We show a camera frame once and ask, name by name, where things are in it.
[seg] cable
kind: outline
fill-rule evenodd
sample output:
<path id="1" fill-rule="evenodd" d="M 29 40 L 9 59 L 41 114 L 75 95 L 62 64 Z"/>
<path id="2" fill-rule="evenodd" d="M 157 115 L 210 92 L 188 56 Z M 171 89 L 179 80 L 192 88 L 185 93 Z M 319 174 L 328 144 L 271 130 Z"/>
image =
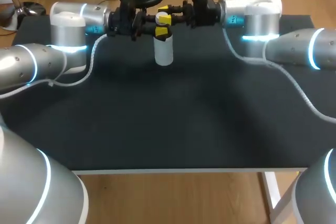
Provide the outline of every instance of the cable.
<path id="1" fill-rule="evenodd" d="M 105 38 L 107 38 L 106 34 L 100 36 L 96 40 L 95 44 L 93 45 L 92 52 L 91 52 L 89 71 L 87 72 L 87 74 L 82 79 L 80 79 L 79 81 L 76 81 L 74 83 L 60 83 L 60 82 L 57 82 L 57 81 L 52 81 L 52 83 L 55 84 L 55 85 L 57 85 L 57 86 L 61 86 L 61 87 L 72 87 L 72 86 L 76 86 L 76 85 L 81 84 L 82 82 L 86 81 L 90 77 L 90 75 L 92 73 L 92 70 L 93 70 L 93 62 L 95 60 L 94 56 L 95 56 L 95 53 L 96 53 L 96 48 L 97 48 L 99 42 L 102 41 Z"/>
<path id="2" fill-rule="evenodd" d="M 53 85 L 60 86 L 60 87 L 73 87 L 73 86 L 76 86 L 76 85 L 78 85 L 78 84 L 81 84 L 82 82 L 86 81 L 86 80 L 89 78 L 89 76 L 91 75 L 92 70 L 93 70 L 93 62 L 94 62 L 94 58 L 95 58 L 94 56 L 95 56 L 95 53 L 96 53 L 96 48 L 97 48 L 99 42 L 102 41 L 102 40 L 103 40 L 104 38 L 106 38 L 106 37 L 107 37 L 107 35 L 104 34 L 104 35 L 100 36 L 100 37 L 96 40 L 95 44 L 93 45 L 92 52 L 91 52 L 91 58 L 90 58 L 90 66 L 89 66 L 89 70 L 88 70 L 87 74 L 86 74 L 82 79 L 80 79 L 79 81 L 76 81 L 76 82 L 74 82 L 74 83 L 60 83 L 60 82 L 58 82 L 58 81 L 56 81 L 56 80 L 50 80 L 50 79 L 39 80 L 39 81 L 35 81 L 35 82 L 33 82 L 33 83 L 29 83 L 29 84 L 27 84 L 27 85 L 24 85 L 23 87 L 18 88 L 18 89 L 16 89 L 16 90 L 13 90 L 13 91 L 11 91 L 11 92 L 9 92 L 9 93 L 1 94 L 1 95 L 0 95 L 0 99 L 4 99 L 4 98 L 11 97 L 11 96 L 13 96 L 13 95 L 15 95 L 15 94 L 18 94 L 18 93 L 20 93 L 20 92 L 26 90 L 26 89 L 29 89 L 29 88 L 31 88 L 31 87 L 33 87 L 33 86 L 35 86 L 35 85 L 38 85 L 38 84 L 40 84 L 40 83 L 44 83 L 44 82 L 48 82 L 49 86 L 51 86 L 51 87 L 52 87 Z"/>
<path id="3" fill-rule="evenodd" d="M 16 33 L 16 31 L 14 31 L 14 32 L 12 32 L 12 33 L 9 33 L 9 34 L 0 34 L 0 36 L 8 36 L 8 35 L 12 35 L 12 34 L 14 34 L 14 33 Z"/>
<path id="4" fill-rule="evenodd" d="M 266 59 L 266 46 L 267 46 L 267 42 L 264 43 L 264 47 L 263 47 L 263 53 L 262 53 L 262 59 L 259 58 L 246 58 L 243 56 L 240 56 L 235 49 L 232 47 L 232 44 L 228 38 L 226 29 L 223 28 L 223 34 L 224 34 L 224 38 L 226 40 L 226 43 L 230 49 L 230 51 L 233 53 L 233 55 L 238 58 L 239 60 L 243 60 L 247 63 L 256 63 L 258 65 L 269 65 L 271 67 L 274 67 L 278 70 L 280 70 L 289 80 L 290 82 L 294 85 L 294 87 L 297 89 L 297 91 L 299 92 L 299 94 L 302 96 L 304 102 L 307 104 L 308 108 L 320 119 L 330 122 L 330 123 L 336 123 L 336 118 L 332 118 L 331 116 L 328 115 L 324 115 L 323 113 L 321 113 L 318 109 L 315 108 L 315 106 L 312 104 L 312 102 L 309 100 L 309 98 L 307 97 L 307 95 L 305 94 L 305 92 L 301 89 L 300 85 L 297 83 L 297 81 L 294 79 L 294 77 L 287 72 L 286 69 L 284 69 L 282 66 L 280 66 L 279 64 L 276 64 L 272 61 L 269 61 Z"/>
<path id="5" fill-rule="evenodd" d="M 97 5 L 100 5 L 101 3 L 107 2 L 107 1 L 114 1 L 114 0 L 103 0 L 102 2 L 99 2 Z"/>

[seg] table leg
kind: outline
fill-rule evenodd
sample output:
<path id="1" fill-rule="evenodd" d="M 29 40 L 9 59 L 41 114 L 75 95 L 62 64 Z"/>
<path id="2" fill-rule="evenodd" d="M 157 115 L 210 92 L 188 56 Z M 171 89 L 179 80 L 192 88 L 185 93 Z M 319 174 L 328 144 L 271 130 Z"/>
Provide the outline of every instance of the table leg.
<path id="1" fill-rule="evenodd" d="M 277 203 L 280 201 L 281 196 L 278 188 L 277 178 L 275 172 L 263 172 L 263 181 L 266 191 L 267 203 L 269 212 L 272 212 Z"/>

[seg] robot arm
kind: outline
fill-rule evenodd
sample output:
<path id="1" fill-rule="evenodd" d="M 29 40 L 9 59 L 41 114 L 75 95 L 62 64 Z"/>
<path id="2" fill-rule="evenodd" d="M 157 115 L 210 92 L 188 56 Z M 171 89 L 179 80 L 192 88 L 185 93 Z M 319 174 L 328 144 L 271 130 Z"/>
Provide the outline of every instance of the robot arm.
<path id="1" fill-rule="evenodd" d="M 261 58 L 262 47 L 267 42 L 265 58 L 272 62 L 315 69 L 336 68 L 335 30 L 304 29 L 279 36 L 281 0 L 192 2 L 164 6 L 158 11 L 166 13 L 161 17 L 168 20 L 165 22 L 169 25 L 186 23 L 194 28 L 219 23 L 225 29 L 244 27 L 242 40 L 248 43 L 246 57 Z M 125 2 L 114 12 L 103 6 L 57 2 L 50 11 L 52 45 L 27 44 L 0 49 L 0 90 L 84 71 L 85 33 L 126 35 L 136 40 L 141 34 L 155 36 L 158 24 L 147 25 L 155 21 L 157 17 L 147 15 L 145 9 L 136 12 Z"/>
<path id="2" fill-rule="evenodd" d="M 39 80 L 57 80 L 86 68 L 85 20 L 74 13 L 53 15 L 52 45 L 16 45 L 0 49 L 0 90 Z"/>

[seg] black mat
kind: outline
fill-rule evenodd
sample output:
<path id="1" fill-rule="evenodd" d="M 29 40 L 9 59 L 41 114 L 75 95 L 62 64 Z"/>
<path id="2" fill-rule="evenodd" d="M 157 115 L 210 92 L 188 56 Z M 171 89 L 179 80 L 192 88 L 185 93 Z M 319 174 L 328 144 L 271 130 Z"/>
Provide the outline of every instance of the black mat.
<path id="1" fill-rule="evenodd" d="M 283 16 L 280 27 L 313 24 Z M 171 66 L 154 63 L 151 37 L 106 39 L 82 85 L 42 84 L 0 101 L 6 123 L 73 170 L 307 167 L 335 147 L 336 125 L 317 118 L 278 70 L 235 59 L 219 26 L 173 33 Z M 241 50 L 242 31 L 229 35 Z M 14 44 L 29 42 L 50 43 L 48 17 L 24 20 Z M 336 116 L 334 72 L 286 68 Z"/>

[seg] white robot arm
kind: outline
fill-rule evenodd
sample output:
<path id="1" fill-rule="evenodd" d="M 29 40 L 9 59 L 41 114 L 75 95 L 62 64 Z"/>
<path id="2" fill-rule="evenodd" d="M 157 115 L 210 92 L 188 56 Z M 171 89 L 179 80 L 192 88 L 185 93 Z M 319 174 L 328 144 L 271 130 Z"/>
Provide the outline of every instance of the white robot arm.
<path id="1" fill-rule="evenodd" d="M 336 69 L 335 30 L 304 29 L 279 36 L 281 0 L 193 2 L 194 6 L 186 2 L 183 7 L 168 6 L 161 11 L 167 13 L 166 19 L 193 26 L 220 23 L 224 30 L 244 26 L 242 39 L 249 45 L 246 55 L 235 54 L 240 59 Z M 44 80 L 56 83 L 64 74 L 83 72 L 87 55 L 85 33 L 131 36 L 139 32 L 151 33 L 141 25 L 153 17 L 131 10 L 134 16 L 124 19 L 120 16 L 123 12 L 89 4 L 56 3 L 50 13 L 51 45 L 26 44 L 0 49 L 0 91 L 28 87 Z M 175 12 L 183 13 L 183 16 L 173 16 Z M 91 55 L 103 37 L 96 41 Z M 86 77 L 92 71 L 92 63 L 93 57 Z M 88 196 L 81 180 L 7 129 L 1 116 L 0 160 L 3 192 L 0 202 L 6 202 L 0 208 L 2 224 L 85 223 Z M 57 218 L 50 218 L 51 212 Z"/>

